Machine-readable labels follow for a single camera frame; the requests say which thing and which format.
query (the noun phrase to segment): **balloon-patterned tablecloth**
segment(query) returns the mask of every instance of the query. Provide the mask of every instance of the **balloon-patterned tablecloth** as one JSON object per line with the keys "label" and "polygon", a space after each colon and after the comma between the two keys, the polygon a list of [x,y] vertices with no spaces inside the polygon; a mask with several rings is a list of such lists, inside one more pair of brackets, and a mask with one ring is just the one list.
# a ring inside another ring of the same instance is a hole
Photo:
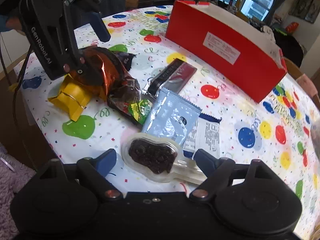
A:
{"label": "balloon-patterned tablecloth", "polygon": [[[295,232],[308,239],[320,214],[320,165],[310,136],[310,127],[319,118],[319,111],[289,75],[260,104],[255,103],[214,66],[165,38],[171,10],[172,6],[159,6],[106,17],[103,21],[111,34],[109,42],[99,41],[89,25],[75,30],[76,41],[79,48],[98,45],[136,54],[130,74],[142,88],[175,58],[196,67],[196,74],[180,95],[201,107],[203,113],[222,118],[220,157],[232,158],[236,163],[263,160],[301,199],[303,212]],[[15,67],[16,73],[21,66],[22,63]],[[114,148],[117,164],[106,178],[124,193],[189,194],[195,188],[194,184],[177,179],[155,183],[128,168],[120,156],[121,145],[139,130],[99,98],[90,101],[77,122],[70,121],[65,112],[48,102],[48,94],[62,81],[63,77],[51,81],[36,56],[31,55],[22,93],[63,163],[75,163],[88,156],[95,158]]]}

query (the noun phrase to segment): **green balloon print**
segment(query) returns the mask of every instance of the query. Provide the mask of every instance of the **green balloon print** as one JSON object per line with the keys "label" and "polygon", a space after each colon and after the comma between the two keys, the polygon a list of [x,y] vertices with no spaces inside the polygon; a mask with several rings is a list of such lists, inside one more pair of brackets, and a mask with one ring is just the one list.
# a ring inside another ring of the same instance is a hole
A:
{"label": "green balloon print", "polygon": [[302,154],[303,150],[304,150],[304,148],[303,148],[302,142],[298,142],[298,151],[299,151],[299,153]]}
{"label": "green balloon print", "polygon": [[296,185],[296,195],[299,199],[301,199],[302,197],[302,185],[303,185],[302,180],[299,180]]}
{"label": "green balloon print", "polygon": [[142,35],[142,36],[147,36],[147,35],[149,35],[149,34],[153,35],[154,33],[155,33],[154,31],[152,31],[152,30],[146,30],[146,29],[143,29],[143,30],[141,30],[141,31],[139,32],[139,34]]}
{"label": "green balloon print", "polygon": [[156,14],[159,14],[159,15],[167,15],[167,13],[164,13],[162,11],[156,11]]}
{"label": "green balloon print", "polygon": [[127,46],[123,44],[117,44],[109,48],[111,51],[122,51],[122,52],[128,52]]}
{"label": "green balloon print", "polygon": [[72,120],[62,124],[62,130],[66,135],[87,140],[95,129],[95,122],[91,116],[81,115],[78,121]]}
{"label": "green balloon print", "polygon": [[280,93],[280,95],[283,95],[284,96],[284,91],[283,89],[279,86],[279,85],[276,85],[276,90],[278,90],[278,92]]}

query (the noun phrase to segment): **white label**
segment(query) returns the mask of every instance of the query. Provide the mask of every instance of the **white label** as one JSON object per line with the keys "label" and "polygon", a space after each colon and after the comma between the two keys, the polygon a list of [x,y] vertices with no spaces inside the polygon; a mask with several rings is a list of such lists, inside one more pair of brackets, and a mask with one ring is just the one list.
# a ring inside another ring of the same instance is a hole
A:
{"label": "white label", "polygon": [[182,148],[192,153],[195,153],[198,149],[204,149],[212,156],[220,158],[219,124],[198,118]]}
{"label": "white label", "polygon": [[211,49],[214,53],[218,54],[232,65],[240,56],[240,51],[236,50],[230,44],[209,32],[204,39],[203,45],[208,49]]}

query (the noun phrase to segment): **light blue snack package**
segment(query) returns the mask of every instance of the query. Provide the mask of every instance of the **light blue snack package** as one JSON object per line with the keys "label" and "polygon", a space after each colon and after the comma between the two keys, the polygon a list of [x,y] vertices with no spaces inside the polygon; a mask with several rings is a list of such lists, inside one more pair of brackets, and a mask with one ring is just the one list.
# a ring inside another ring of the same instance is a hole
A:
{"label": "light blue snack package", "polygon": [[170,138],[182,146],[200,114],[199,107],[162,88],[142,132],[160,138]]}

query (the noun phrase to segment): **yellow snack wrapper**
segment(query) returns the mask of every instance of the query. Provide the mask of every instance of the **yellow snack wrapper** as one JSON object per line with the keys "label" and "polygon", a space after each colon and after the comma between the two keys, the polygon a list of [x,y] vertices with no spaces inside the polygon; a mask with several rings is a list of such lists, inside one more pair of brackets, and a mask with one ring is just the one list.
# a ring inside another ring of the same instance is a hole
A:
{"label": "yellow snack wrapper", "polygon": [[67,75],[57,95],[48,97],[48,101],[67,112],[70,119],[76,122],[91,97],[92,94],[86,89],[86,86],[75,81],[70,75]]}

